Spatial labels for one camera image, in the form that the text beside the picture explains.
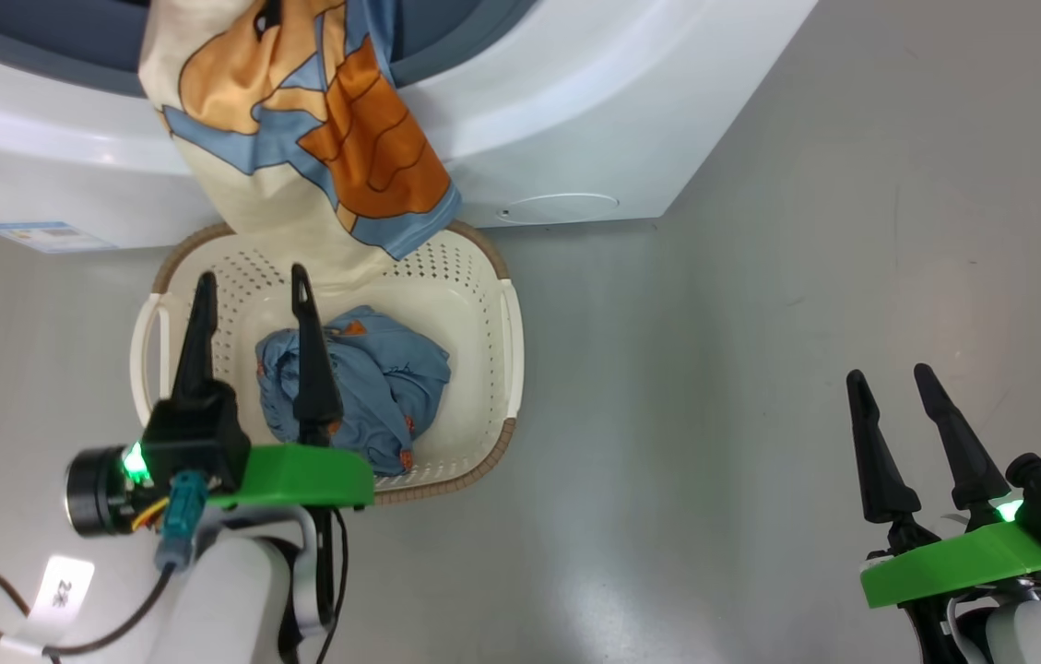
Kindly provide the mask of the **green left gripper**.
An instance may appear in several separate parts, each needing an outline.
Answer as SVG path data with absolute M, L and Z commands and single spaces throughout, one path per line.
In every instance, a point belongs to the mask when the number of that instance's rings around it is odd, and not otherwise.
M 342 422 L 339 394 L 325 327 L 306 270 L 291 266 L 291 313 L 298 323 L 298 394 L 293 413 L 301 445 L 251 449 L 236 492 L 212 494 L 213 507 L 238 505 L 355 508 L 375 504 L 375 475 L 360 455 L 332 445 L 332 425 Z M 207 399 L 214 381 L 212 339 L 218 327 L 217 279 L 212 270 L 196 283 L 191 318 L 172 386 L 174 402 Z

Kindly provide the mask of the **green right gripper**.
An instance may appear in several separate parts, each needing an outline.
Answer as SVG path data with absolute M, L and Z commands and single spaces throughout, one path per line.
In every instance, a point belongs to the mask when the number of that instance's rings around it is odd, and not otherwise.
M 1008 496 L 1008 481 L 932 367 L 916 364 L 915 381 L 949 463 L 954 507 L 972 509 Z M 892 523 L 919 512 L 920 499 L 904 483 L 880 429 L 880 408 L 866 375 L 849 371 L 846 386 L 863 517 Z M 1040 571 L 1039 543 L 1017 522 L 1005 522 L 869 563 L 858 579 L 869 607 L 877 609 Z

